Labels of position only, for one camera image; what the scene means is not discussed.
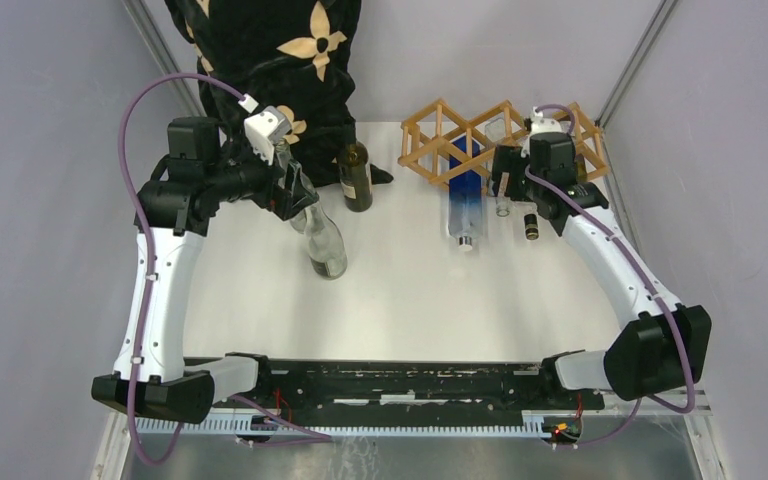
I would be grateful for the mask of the clear bottle with black label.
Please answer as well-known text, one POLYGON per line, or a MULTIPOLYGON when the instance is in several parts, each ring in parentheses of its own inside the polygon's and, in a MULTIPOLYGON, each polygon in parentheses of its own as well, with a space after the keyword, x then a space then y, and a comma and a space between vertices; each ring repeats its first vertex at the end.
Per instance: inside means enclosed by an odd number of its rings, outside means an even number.
POLYGON ((304 235, 313 270, 322 278, 335 280, 347 270, 348 258, 336 223, 317 202, 304 210, 304 235))

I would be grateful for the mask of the clear glass bottle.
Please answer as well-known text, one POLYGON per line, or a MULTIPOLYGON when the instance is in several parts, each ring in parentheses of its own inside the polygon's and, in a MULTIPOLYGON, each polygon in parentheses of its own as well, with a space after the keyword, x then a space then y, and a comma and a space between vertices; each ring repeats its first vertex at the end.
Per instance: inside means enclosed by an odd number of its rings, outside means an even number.
MULTIPOLYGON (((496 117, 485 125, 484 133, 490 141, 493 150, 497 145, 506 145, 503 143, 503 139, 506 137, 506 127, 507 123, 502 117, 496 117)), ((499 196, 493 197, 498 217, 507 217, 513 210, 513 201, 504 197, 504 188, 505 185, 502 185, 499 190, 499 196)))

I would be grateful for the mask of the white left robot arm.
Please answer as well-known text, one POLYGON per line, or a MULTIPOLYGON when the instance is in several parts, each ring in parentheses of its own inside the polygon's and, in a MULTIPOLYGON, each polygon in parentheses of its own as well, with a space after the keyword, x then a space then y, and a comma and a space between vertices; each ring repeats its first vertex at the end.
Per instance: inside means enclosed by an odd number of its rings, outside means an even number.
POLYGON ((136 417, 198 424, 233 394, 255 408, 272 399, 274 381, 255 357, 228 354, 188 368, 183 337, 192 276, 220 206, 253 198, 288 220, 314 203, 301 166, 275 157, 290 130, 278 113, 246 119, 256 159, 223 169, 216 120, 182 117, 168 125, 169 152, 137 193, 138 265, 126 335, 112 373, 92 382, 94 400, 136 417))

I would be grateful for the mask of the clear bottle with dark label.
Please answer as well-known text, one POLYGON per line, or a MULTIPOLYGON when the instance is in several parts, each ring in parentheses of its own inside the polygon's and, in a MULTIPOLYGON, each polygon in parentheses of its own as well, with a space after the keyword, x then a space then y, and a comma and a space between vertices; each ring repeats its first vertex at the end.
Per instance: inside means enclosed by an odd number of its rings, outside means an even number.
POLYGON ((303 234, 307 222, 305 209, 315 203, 315 191, 286 140, 275 146, 275 162, 283 171, 274 190, 275 213, 303 234))

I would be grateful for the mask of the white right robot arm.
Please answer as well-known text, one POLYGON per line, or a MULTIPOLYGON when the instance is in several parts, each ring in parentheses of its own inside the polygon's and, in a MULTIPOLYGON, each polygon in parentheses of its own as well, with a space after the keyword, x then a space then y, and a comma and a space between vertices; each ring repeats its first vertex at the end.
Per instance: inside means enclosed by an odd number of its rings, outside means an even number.
POLYGON ((562 408, 578 390, 603 390, 688 413, 696 406, 711 317, 656 278, 623 234, 602 190, 580 179, 579 165, 565 132, 533 134, 523 146, 499 145, 493 158, 493 192, 535 203, 538 216, 585 262, 620 327, 605 350, 546 358, 538 396, 562 408))

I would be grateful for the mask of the green wine bottle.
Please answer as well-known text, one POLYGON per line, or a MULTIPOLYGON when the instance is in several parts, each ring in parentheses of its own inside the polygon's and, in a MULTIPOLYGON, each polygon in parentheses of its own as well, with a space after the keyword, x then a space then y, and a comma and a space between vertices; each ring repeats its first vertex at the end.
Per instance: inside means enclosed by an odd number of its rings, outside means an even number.
POLYGON ((344 201, 349 210, 363 212, 373 203, 368 150, 357 139, 353 124, 344 126, 343 142, 336 161, 344 201))

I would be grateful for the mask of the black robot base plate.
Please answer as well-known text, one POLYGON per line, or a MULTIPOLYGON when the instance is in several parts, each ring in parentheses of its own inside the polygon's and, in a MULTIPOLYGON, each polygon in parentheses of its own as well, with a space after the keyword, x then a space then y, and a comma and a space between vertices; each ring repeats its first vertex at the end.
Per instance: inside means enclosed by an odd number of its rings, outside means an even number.
POLYGON ((593 390, 552 385, 539 364, 256 358, 245 398, 312 427, 513 427, 525 411, 596 411, 593 390))

